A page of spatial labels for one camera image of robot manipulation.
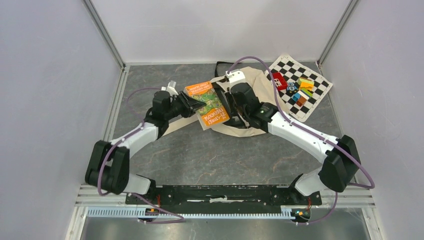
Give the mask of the cream canvas backpack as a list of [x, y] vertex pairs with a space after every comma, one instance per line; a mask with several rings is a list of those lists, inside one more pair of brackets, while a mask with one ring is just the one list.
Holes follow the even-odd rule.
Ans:
[[154, 94], [145, 121], [158, 127], [158, 136], [198, 121], [204, 130], [232, 137], [271, 133], [281, 117], [277, 101], [270, 102], [272, 83], [258, 69], [245, 67], [176, 92], [174, 82]]

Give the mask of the orange cover book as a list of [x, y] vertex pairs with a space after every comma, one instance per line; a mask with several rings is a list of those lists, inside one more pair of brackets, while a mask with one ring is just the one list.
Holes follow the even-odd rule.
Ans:
[[205, 106], [196, 110], [196, 116], [203, 130], [230, 120], [229, 114], [210, 81], [186, 86], [184, 91], [189, 97], [205, 103]]

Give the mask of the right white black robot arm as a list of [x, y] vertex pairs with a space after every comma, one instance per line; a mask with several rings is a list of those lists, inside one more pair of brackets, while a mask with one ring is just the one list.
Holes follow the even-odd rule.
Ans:
[[283, 138], [313, 156], [321, 167], [301, 174], [289, 189], [289, 199], [302, 204], [315, 192], [330, 189], [342, 193], [359, 170], [355, 141], [343, 135], [337, 138], [313, 129], [281, 113], [270, 102], [261, 102], [246, 82], [229, 89], [229, 95], [250, 128]]

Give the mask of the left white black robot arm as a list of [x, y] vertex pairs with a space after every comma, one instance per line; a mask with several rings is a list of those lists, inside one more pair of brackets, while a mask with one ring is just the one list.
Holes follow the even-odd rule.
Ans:
[[169, 121], [181, 116], [189, 118], [206, 103], [184, 92], [172, 95], [166, 90], [157, 91], [143, 121], [125, 135], [111, 141], [99, 140], [94, 144], [85, 183], [97, 187], [100, 195], [136, 193], [145, 204], [153, 203], [157, 190], [152, 181], [130, 173], [130, 159], [146, 145], [161, 138], [169, 128]]

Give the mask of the red toy block house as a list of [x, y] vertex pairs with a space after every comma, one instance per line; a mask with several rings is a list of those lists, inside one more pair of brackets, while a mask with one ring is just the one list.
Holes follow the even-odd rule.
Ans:
[[287, 89], [288, 83], [280, 72], [273, 73], [272, 77], [274, 78], [274, 82], [278, 91], [285, 91]]

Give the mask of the blue owl toy figure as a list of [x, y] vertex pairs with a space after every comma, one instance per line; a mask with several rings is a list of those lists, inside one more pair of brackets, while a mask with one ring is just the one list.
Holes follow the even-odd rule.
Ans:
[[298, 87], [296, 86], [294, 82], [287, 83], [287, 88], [286, 88], [287, 94], [295, 94], [297, 91], [298, 91]]

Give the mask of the blue orange toy block stack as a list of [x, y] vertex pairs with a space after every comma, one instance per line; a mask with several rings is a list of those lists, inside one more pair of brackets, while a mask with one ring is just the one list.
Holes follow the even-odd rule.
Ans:
[[298, 106], [303, 106], [308, 100], [310, 96], [307, 95], [302, 90], [299, 90], [295, 94], [292, 95], [291, 99], [295, 101]]

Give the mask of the black white checkerboard mat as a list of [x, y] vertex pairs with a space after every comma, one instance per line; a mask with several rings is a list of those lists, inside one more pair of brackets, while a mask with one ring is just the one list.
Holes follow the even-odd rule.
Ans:
[[288, 113], [302, 123], [309, 118], [333, 86], [318, 72], [287, 54], [277, 58], [269, 69]]

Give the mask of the green orange toy block stack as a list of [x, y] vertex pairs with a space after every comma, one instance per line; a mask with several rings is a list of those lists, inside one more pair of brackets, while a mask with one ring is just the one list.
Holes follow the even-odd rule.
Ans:
[[312, 96], [312, 90], [314, 88], [314, 81], [300, 77], [297, 81], [298, 89], [305, 92], [307, 95]]

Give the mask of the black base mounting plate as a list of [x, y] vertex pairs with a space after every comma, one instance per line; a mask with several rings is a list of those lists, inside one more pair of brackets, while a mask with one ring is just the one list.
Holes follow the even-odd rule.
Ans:
[[277, 214], [282, 206], [320, 206], [318, 191], [309, 196], [288, 185], [156, 185], [143, 197], [176, 214]]

